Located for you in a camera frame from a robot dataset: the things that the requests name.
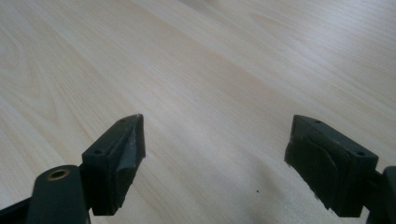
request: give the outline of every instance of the wooden table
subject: wooden table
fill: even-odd
[[[0,0],[0,208],[136,113],[148,156],[92,223],[364,223],[284,153],[301,114],[396,164],[396,2]]]

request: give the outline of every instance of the small hole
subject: small hole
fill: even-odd
[[[53,180],[59,180],[64,178],[65,176],[69,175],[70,171],[69,170],[56,170],[52,173],[49,174],[49,176],[47,177],[48,180],[53,181]]]

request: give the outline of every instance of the light wood grain surface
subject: light wood grain surface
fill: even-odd
[[[136,113],[148,156],[93,223],[364,223],[284,152],[302,114],[396,164],[396,2],[0,0],[0,208]]]

